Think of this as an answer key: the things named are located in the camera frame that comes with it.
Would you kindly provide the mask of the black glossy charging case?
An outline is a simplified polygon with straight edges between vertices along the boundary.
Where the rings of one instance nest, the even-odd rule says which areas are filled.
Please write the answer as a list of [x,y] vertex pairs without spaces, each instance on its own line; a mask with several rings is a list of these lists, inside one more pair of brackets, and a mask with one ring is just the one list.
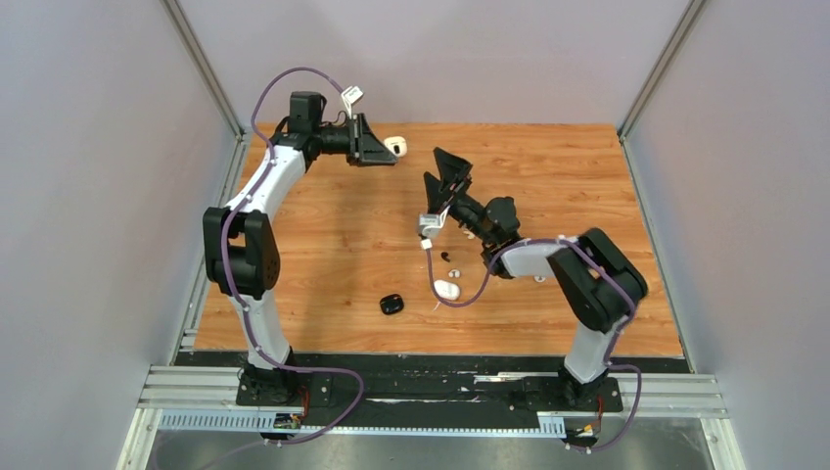
[[394,315],[404,310],[405,302],[402,295],[390,294],[379,300],[379,308],[383,315]]

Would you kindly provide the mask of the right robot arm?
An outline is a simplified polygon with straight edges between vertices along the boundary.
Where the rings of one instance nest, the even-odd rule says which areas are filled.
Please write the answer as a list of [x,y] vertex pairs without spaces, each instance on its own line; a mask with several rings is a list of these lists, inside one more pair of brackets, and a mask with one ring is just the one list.
[[438,171],[424,174],[428,209],[418,220],[421,249],[429,255],[452,219],[481,240],[484,282],[492,277],[554,279],[577,321],[555,395],[571,408],[586,407],[616,367],[611,354],[649,294],[645,277],[598,227],[575,237],[522,236],[513,198],[480,203],[468,193],[472,163],[440,147],[433,155]]

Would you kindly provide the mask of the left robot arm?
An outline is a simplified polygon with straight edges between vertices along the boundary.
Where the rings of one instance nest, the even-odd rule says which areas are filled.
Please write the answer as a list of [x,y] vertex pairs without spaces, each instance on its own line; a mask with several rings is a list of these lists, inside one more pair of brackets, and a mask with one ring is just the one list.
[[235,307],[248,346],[246,386],[262,385],[273,402],[292,402],[300,391],[300,368],[278,318],[274,288],[281,258],[272,219],[290,190],[322,155],[340,155],[358,167],[395,165],[397,155],[374,134],[366,115],[348,113],[326,123],[327,101],[317,92],[295,92],[289,112],[263,139],[261,163],[243,189],[203,215],[205,268]]

